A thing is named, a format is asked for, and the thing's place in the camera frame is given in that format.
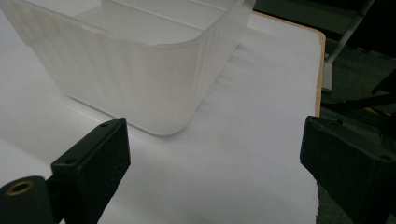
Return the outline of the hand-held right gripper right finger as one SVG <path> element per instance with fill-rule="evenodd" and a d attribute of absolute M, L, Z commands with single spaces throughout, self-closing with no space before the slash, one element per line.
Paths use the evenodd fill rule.
<path fill-rule="evenodd" d="M 354 224 L 396 213 L 396 154 L 327 119 L 307 117 L 301 164 Z"/>

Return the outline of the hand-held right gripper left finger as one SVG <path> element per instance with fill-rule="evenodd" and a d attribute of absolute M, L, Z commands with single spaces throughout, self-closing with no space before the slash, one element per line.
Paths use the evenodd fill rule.
<path fill-rule="evenodd" d="M 95 127 L 51 164 L 54 221 L 97 224 L 130 165 L 126 119 Z"/>

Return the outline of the translucent white plastic bin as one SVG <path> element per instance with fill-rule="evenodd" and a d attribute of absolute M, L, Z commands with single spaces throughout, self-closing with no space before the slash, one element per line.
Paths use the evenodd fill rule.
<path fill-rule="evenodd" d="M 67 96 L 156 135 L 182 130 L 239 45 L 256 0 L 101 0 L 70 17 L 0 9 Z"/>

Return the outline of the metal stand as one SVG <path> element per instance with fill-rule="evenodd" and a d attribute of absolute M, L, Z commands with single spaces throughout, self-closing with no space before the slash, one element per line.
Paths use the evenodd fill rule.
<path fill-rule="evenodd" d="M 373 43 L 396 53 L 396 43 L 390 44 L 391 37 L 396 38 L 396 0 L 364 0 L 356 18 L 350 23 L 337 46 L 324 63 L 323 83 L 332 82 L 333 64 L 342 49 L 350 40 L 356 40 L 352 46 Z M 396 104 L 396 68 L 372 90 L 372 97 L 346 101 L 342 103 L 322 103 L 323 108 L 344 113 L 366 107 Z"/>

